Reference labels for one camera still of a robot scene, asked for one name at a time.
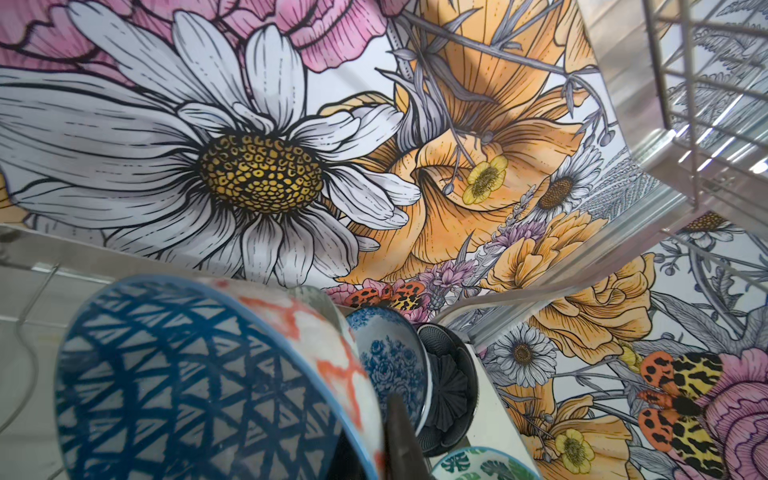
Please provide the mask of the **green leaf pattern bowl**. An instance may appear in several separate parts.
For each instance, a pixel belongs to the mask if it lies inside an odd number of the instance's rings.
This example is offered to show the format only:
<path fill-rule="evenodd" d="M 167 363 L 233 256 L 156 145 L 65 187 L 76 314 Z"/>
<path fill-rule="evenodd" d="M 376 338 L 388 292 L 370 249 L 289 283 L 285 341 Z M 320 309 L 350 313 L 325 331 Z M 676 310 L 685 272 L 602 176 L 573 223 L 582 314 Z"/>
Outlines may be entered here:
<path fill-rule="evenodd" d="M 432 468 L 433 479 L 442 480 L 540 480 L 512 456 L 489 447 L 467 447 L 447 454 Z"/>

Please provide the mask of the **pale green patterned bowl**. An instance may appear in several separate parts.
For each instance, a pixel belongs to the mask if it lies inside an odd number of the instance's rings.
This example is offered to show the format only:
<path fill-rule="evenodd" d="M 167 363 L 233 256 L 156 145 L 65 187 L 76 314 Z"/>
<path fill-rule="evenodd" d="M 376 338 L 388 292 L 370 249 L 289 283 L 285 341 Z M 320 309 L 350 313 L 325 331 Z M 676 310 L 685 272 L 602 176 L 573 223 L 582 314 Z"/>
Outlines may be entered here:
<path fill-rule="evenodd" d="M 342 327 L 344 315 L 322 290 L 312 286 L 297 286 L 289 288 L 286 293 L 313 308 L 335 327 Z"/>

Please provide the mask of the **blue geometric pattern bowl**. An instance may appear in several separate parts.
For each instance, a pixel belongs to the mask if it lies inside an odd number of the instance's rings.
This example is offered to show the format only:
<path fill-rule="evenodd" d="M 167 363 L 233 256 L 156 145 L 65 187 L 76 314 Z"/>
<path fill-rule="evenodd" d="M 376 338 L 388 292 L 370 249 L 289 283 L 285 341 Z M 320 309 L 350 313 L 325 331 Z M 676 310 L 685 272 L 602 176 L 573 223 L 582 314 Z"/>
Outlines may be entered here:
<path fill-rule="evenodd" d="M 140 275 L 60 346 L 72 479 L 382 479 L 384 423 L 347 330 L 284 292 Z"/>

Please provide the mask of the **dark grey patterned bowl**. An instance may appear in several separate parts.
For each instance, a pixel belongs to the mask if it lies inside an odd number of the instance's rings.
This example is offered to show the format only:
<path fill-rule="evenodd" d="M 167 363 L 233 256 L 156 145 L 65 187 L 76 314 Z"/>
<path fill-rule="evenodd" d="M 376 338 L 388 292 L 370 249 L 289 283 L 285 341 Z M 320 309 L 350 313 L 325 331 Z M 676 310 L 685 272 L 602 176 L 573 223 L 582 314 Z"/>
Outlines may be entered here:
<path fill-rule="evenodd" d="M 443 455 L 466 436 L 477 407 L 478 374 L 473 354 L 449 329 L 425 323 L 417 329 L 430 362 L 432 396 L 418 434 L 427 457 Z"/>

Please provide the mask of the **blue floral bowl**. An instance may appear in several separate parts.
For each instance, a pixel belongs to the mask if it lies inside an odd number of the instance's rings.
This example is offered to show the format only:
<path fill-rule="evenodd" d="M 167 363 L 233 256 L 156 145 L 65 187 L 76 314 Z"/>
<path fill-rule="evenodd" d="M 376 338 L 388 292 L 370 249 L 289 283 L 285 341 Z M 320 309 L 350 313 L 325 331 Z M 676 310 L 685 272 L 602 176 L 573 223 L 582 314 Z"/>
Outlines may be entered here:
<path fill-rule="evenodd" d="M 419 433 L 430 409 L 433 383 L 426 349 L 416 329 L 399 312 L 366 307 L 347 315 L 359 358 L 387 412 L 387 399 L 397 393 Z"/>

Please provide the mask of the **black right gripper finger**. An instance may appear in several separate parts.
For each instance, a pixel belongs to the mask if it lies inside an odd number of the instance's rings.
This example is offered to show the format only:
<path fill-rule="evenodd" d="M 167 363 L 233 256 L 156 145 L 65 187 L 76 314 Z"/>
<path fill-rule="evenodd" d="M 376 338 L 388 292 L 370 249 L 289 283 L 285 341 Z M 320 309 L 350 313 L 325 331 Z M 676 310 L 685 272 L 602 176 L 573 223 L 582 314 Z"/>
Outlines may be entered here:
<path fill-rule="evenodd" d="M 404 400 L 398 393 L 390 394 L 387 400 L 385 439 L 387 479 L 433 478 L 422 455 Z"/>

